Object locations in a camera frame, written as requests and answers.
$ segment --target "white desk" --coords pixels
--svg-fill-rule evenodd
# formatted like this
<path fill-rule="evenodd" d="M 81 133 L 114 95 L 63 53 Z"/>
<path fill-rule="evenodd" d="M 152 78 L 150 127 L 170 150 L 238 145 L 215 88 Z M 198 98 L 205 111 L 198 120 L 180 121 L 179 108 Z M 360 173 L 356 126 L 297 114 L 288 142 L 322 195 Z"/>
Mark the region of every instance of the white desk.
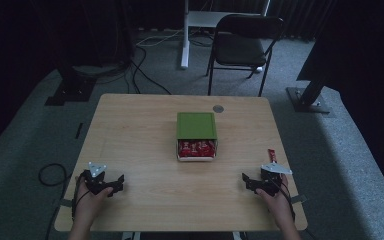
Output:
<path fill-rule="evenodd" d="M 262 15 L 267 14 L 270 0 L 266 0 Z M 216 27 L 217 23 L 224 16 L 232 14 L 231 12 L 201 12 L 189 11 L 189 0 L 185 0 L 185 20 L 184 20 L 184 39 L 183 39 L 183 52 L 182 52 L 182 69 L 188 68 L 189 62 L 189 27 Z"/>

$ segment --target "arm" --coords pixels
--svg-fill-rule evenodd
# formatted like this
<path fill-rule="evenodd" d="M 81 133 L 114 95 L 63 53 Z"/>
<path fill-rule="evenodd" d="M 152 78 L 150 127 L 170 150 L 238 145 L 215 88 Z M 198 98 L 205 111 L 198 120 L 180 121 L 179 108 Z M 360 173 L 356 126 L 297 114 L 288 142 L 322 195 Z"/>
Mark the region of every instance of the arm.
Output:
<path fill-rule="evenodd" d="M 283 191 L 287 191 L 288 179 L 282 174 Z M 257 194 L 266 202 L 270 213 L 273 215 L 276 225 L 279 227 L 285 240 L 301 239 L 292 218 L 289 202 L 282 193 L 277 193 L 274 197 L 268 195 L 262 189 L 256 190 Z"/>
<path fill-rule="evenodd" d="M 69 240 L 89 239 L 90 227 L 98 216 L 105 198 L 107 198 L 112 190 L 111 187 L 106 188 L 99 194 L 94 195 L 87 189 L 84 178 L 80 179 L 80 186 L 77 194 L 78 203 L 73 226 L 71 227 L 70 235 L 68 237 Z"/>

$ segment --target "white metal part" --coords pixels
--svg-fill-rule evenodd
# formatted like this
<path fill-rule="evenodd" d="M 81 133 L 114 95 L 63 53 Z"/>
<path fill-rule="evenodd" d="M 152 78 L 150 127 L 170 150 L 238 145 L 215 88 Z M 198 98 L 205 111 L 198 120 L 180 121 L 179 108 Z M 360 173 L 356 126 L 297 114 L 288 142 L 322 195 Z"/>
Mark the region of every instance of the white metal part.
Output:
<path fill-rule="evenodd" d="M 107 165 L 89 162 L 89 171 L 92 177 L 96 177 L 107 169 Z"/>
<path fill-rule="evenodd" d="M 275 173 L 292 174 L 292 170 L 287 169 L 284 166 L 274 162 L 267 165 L 261 165 L 261 169 Z"/>

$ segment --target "wooden table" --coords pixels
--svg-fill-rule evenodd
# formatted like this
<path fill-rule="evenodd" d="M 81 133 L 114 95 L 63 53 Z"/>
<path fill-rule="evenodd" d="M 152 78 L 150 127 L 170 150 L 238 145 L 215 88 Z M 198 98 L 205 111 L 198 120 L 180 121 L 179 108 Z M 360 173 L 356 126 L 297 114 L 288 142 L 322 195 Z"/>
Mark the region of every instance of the wooden table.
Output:
<path fill-rule="evenodd" d="M 212 162 L 176 158 L 177 112 L 215 113 L 218 153 Z M 93 231 L 265 231 L 276 226 L 263 200 L 245 189 L 241 174 L 259 179 L 267 149 L 289 168 L 265 98 L 105 94 L 96 109 L 65 199 L 88 162 L 108 166 L 105 181 L 125 175 L 124 191 L 106 199 Z M 289 191 L 297 195 L 289 175 Z M 296 225 L 307 227 L 300 203 Z M 71 209 L 61 206 L 58 231 L 71 228 Z"/>

